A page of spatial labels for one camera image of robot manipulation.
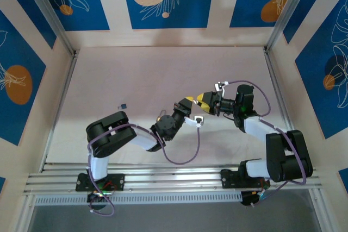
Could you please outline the black base electronics module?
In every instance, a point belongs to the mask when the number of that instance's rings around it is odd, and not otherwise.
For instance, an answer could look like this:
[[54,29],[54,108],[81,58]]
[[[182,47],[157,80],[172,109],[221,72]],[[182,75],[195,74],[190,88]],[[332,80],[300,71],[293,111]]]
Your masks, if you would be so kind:
[[261,201],[261,197],[263,196],[265,190],[261,191],[242,191],[242,202],[241,204],[244,206],[252,206],[254,207]]
[[106,208],[107,206],[111,206],[111,204],[106,200],[106,198],[109,199],[111,195],[112,195],[111,193],[106,191],[104,192],[104,196],[97,191],[94,191],[88,194],[87,203],[88,203],[90,212],[100,211]]

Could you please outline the aluminium frame post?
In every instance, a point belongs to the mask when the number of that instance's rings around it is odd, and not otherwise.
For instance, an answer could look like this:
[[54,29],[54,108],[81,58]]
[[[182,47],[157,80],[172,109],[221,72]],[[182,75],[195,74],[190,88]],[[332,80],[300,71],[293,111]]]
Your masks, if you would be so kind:
[[56,15],[54,9],[52,8],[49,0],[34,0],[38,8],[40,9],[41,13],[45,17],[47,23],[57,36],[59,38],[60,42],[64,46],[64,48],[67,50],[67,52],[71,55],[71,57],[74,57],[76,54],[76,51],[72,47],[71,42],[69,41],[65,29],[63,25],[61,24],[58,16]]
[[287,44],[291,42],[315,2],[316,0],[287,0],[265,46],[267,53],[275,47],[280,36],[284,37]]

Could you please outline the aluminium table side rail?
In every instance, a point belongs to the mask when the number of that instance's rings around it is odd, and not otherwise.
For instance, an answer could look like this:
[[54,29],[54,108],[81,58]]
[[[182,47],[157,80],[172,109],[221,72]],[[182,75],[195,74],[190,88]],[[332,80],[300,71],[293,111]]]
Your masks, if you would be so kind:
[[57,123],[58,123],[58,120],[59,120],[59,117],[60,117],[60,114],[61,114],[61,110],[62,110],[63,105],[64,105],[64,101],[65,101],[66,94],[67,94],[67,91],[68,91],[69,86],[70,86],[70,82],[71,82],[71,79],[72,79],[72,76],[73,76],[73,72],[74,72],[74,69],[75,69],[75,66],[76,66],[76,63],[77,63],[79,52],[80,52],[79,49],[74,51],[74,54],[73,54],[72,59],[71,59],[71,62],[69,64],[69,70],[68,70],[67,75],[65,77],[63,89],[62,89],[60,97],[59,97],[59,103],[58,103],[57,109],[56,109],[55,114],[54,114],[53,124],[52,124],[52,126],[50,128],[50,131],[48,133],[45,149],[43,150],[43,155],[42,155],[42,158],[41,158],[41,161],[40,161],[40,165],[38,167],[38,172],[39,173],[41,173],[43,171],[45,163],[46,163],[46,159],[47,159],[47,156],[48,156],[49,148],[51,146],[52,139],[53,139],[53,134],[54,134],[55,128],[57,126]]
[[279,82],[278,82],[278,79],[276,76],[275,67],[274,67],[274,64],[272,62],[270,53],[266,47],[263,47],[263,51],[264,51],[265,61],[266,61],[267,67],[268,67],[269,75],[271,78],[271,82],[273,85],[273,89],[275,92],[275,96],[277,99],[278,108],[280,110],[280,114],[282,117],[282,121],[288,129],[292,130],[294,128],[294,126],[293,126],[293,123],[290,119],[290,116],[289,116],[289,113],[288,113],[288,110],[287,110],[287,107],[286,107],[286,104],[285,104],[285,101],[284,101],[284,98],[282,95],[281,87],[279,85]]

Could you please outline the wide aluminium base rail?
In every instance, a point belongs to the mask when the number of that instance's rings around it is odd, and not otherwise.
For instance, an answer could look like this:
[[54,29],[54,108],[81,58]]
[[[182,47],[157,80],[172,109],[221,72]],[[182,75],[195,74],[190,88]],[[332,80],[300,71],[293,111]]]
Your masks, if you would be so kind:
[[[232,165],[110,164],[110,174],[124,174],[125,193],[221,191],[221,170],[236,171]],[[77,177],[86,173],[86,164],[45,164],[31,173],[25,195],[75,194]]]

